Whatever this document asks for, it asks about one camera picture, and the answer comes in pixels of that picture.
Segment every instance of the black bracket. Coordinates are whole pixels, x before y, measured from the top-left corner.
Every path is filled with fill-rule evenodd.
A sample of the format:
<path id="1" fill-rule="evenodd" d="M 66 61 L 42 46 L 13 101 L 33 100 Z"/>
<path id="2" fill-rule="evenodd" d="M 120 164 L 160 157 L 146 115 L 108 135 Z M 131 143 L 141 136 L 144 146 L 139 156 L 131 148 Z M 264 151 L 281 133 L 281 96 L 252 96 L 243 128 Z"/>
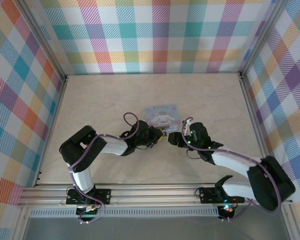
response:
<path id="1" fill-rule="evenodd" d="M 225 199 L 220 199 L 216 193 L 215 187 L 200 187 L 199 188 L 200 203 L 202 204 L 242 204 L 245 198 L 241 196 L 229 196 Z"/>
<path id="2" fill-rule="evenodd" d="M 219 219 L 232 219 L 235 215 L 235 210 L 232 211 L 226 210 L 223 206 L 218 206 Z"/>
<path id="3" fill-rule="evenodd" d="M 279 190 L 281 201 L 286 200 L 296 191 L 291 179 L 273 156 L 261 159 L 261 165 L 271 174 Z M 274 211 L 278 207 L 277 194 L 265 172 L 259 166 L 252 166 L 247 171 L 247 175 L 257 202 L 263 208 Z"/>
<path id="4" fill-rule="evenodd" d="M 90 145 L 96 136 L 97 133 L 92 126 L 87 125 L 81 128 L 60 146 L 59 152 L 63 160 L 70 166 L 73 165 L 86 152 L 87 148 L 85 145 Z M 107 142 L 102 137 L 96 138 L 90 145 L 82 161 L 74 166 L 72 171 L 80 173 L 86 170 L 106 145 Z"/>
<path id="5" fill-rule="evenodd" d="M 110 204 L 111 199 L 111 189 L 95 189 L 93 191 L 93 197 L 102 201 L 105 205 Z M 87 205 L 87 204 L 94 204 L 93 200 L 90 203 L 87 203 L 85 199 L 82 198 L 81 194 L 77 192 L 76 189 L 69 189 L 67 191 L 67 198 L 65 201 L 66 205 Z"/>

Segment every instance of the cartoon character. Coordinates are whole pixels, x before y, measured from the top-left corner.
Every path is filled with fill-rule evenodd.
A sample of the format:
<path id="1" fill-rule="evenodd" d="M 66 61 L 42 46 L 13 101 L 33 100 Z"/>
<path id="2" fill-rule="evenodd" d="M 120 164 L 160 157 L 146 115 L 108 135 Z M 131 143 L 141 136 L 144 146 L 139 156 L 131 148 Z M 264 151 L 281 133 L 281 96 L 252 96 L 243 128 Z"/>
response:
<path id="1" fill-rule="evenodd" d="M 163 124 L 170 124 L 175 119 L 176 119 L 175 117 L 170 116 L 165 111 L 159 111 L 156 113 L 156 116 L 151 120 L 151 122 L 156 123 L 158 125 L 163 125 Z"/>

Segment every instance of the aluminum frame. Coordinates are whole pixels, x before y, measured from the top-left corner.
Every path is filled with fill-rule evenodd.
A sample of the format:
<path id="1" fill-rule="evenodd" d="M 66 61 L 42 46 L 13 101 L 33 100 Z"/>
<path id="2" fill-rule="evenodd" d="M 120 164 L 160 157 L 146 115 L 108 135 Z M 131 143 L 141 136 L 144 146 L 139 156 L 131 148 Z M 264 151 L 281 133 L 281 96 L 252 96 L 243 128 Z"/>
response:
<path id="1" fill-rule="evenodd" d="M 66 205 L 66 190 L 71 184 L 44 184 L 25 188 L 21 208 L 73 208 Z M 222 203 L 202 204 L 195 195 L 199 187 L 213 188 L 213 183 L 185 184 L 95 184 L 97 189 L 111 189 L 108 207 L 199 207 L 223 206 Z"/>
<path id="2" fill-rule="evenodd" d="M 30 213 L 31 213 L 31 208 L 27 208 L 27 207 L 18 208 L 18 219 L 15 228 L 12 229 L 14 231 L 9 236 L 9 240 L 23 239 L 27 229 Z"/>
<path id="3" fill-rule="evenodd" d="M 49 61 L 51 62 L 52 66 L 56 70 L 57 74 L 61 79 L 65 81 L 67 78 L 67 74 L 62 69 L 54 51 L 51 49 L 49 43 L 45 35 L 43 34 L 41 28 L 39 27 L 36 19 L 34 18 L 31 10 L 29 9 L 28 5 L 25 3 L 24 0 L 14 0 L 15 5 L 18 7 L 19 11 L 21 12 L 22 16 L 24 17 L 25 21 L 29 25 L 31 31 L 33 32 L 35 38 L 37 39 L 39 45 L 43 49 L 44 53 L 48 57 Z"/>
<path id="4" fill-rule="evenodd" d="M 265 142 L 265 139 L 263 138 L 262 131 L 260 128 L 260 125 L 258 123 L 258 118 L 256 115 L 256 111 L 254 111 L 254 107 L 252 104 L 252 99 L 250 95 L 248 94 L 249 90 L 246 85 L 246 81 L 248 81 L 248 76 L 243 75 L 242 73 L 238 72 L 238 78 L 242 89 L 242 94 L 246 103 L 247 110 L 250 115 L 250 119 L 252 122 L 252 126 L 255 132 L 255 136 L 260 148 L 260 151 L 262 153 L 262 156 L 265 157 L 269 155 L 269 151 L 267 149 L 267 145 Z M 291 240 L 300 240 L 300 223 L 296 216 L 296 210 L 293 206 L 292 198 L 289 197 L 286 202 L 289 202 L 289 204 L 282 204 L 282 214 L 284 218 L 285 225 L 288 229 L 289 236 Z"/>
<path id="5" fill-rule="evenodd" d="M 242 69 L 242 75 L 246 76 L 257 59 L 258 54 L 260 53 L 262 47 L 268 40 L 272 30 L 274 29 L 281 13 L 284 11 L 286 5 L 288 4 L 289 0 L 277 0 L 275 6 L 270 14 L 270 17 L 266 21 L 259 38 L 257 39 L 254 48 L 252 49 L 247 61 Z"/>
<path id="6" fill-rule="evenodd" d="M 67 84 L 68 84 L 68 78 L 66 78 L 65 82 L 62 84 L 62 87 L 61 87 L 60 97 L 59 97 L 58 102 L 56 104 L 56 109 L 55 109 L 55 113 L 54 113 L 54 116 L 53 116 L 53 119 L 52 119 L 52 122 L 51 122 L 51 127 L 50 127 L 50 130 L 48 132 L 46 142 L 44 144 L 42 155 L 39 159 L 38 167 L 37 167 L 37 169 L 35 171 L 35 174 L 34 174 L 35 177 L 34 177 L 33 182 L 32 182 L 32 187 L 33 188 L 36 187 L 37 182 L 40 179 L 40 174 L 42 173 L 42 166 L 43 166 L 44 159 L 47 155 L 47 151 L 48 151 L 49 146 L 50 146 L 52 135 L 54 133 L 54 129 L 55 129 L 55 126 L 56 126 L 56 123 L 57 123 L 57 118 L 58 118 L 59 111 L 60 111 L 60 108 L 61 108 L 61 104 L 62 104 L 62 101 L 64 99 L 64 95 L 65 95 L 65 92 L 66 92 Z"/>

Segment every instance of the plaid wall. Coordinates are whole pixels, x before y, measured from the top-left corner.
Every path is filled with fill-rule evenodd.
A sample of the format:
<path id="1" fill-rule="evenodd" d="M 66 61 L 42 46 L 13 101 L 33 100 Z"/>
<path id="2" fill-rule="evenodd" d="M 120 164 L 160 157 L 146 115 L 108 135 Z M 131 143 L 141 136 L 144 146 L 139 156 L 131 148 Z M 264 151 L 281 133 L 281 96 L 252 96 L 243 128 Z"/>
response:
<path id="1" fill-rule="evenodd" d="M 27 2 L 65 71 L 80 75 L 237 72 L 274 0 Z"/>
<path id="2" fill-rule="evenodd" d="M 300 0 L 290 0 L 248 73 L 268 149 L 297 190 L 300 219 Z"/>
<path id="3" fill-rule="evenodd" d="M 0 240 L 34 180 L 61 83 L 13 0 L 0 0 Z"/>
<path id="4" fill-rule="evenodd" d="M 266 22 L 268 21 L 269 17 L 271 16 L 271 13 L 272 13 L 275 5 L 276 5 L 276 2 L 277 2 L 277 0 L 271 0 L 271 3 L 269 5 L 267 11 L 266 11 L 265 15 L 263 16 L 263 19 L 262 19 L 257 31 L 255 32 L 255 34 L 253 36 L 253 39 L 250 43 L 250 46 L 249 46 L 248 50 L 246 51 L 246 53 L 244 55 L 243 61 L 240 65 L 240 68 L 238 69 L 238 72 L 241 72 L 244 69 L 244 67 L 247 63 L 248 57 L 250 56 L 251 51 L 256 46 L 257 40 L 259 39 L 259 36 L 262 33 L 262 31 L 263 31 L 263 29 L 266 25 Z"/>

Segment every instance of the vent grille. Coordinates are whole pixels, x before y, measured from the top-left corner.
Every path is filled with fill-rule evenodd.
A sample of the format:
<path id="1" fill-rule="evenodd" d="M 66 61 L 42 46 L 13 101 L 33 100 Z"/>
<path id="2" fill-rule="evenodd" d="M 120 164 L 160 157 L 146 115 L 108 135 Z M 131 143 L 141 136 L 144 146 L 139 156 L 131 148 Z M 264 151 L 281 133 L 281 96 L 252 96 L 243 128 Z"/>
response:
<path id="1" fill-rule="evenodd" d="M 105 210 L 104 217 L 216 217 L 217 206 L 196 207 L 111 207 Z M 31 218 L 76 217 L 76 209 L 33 208 Z"/>

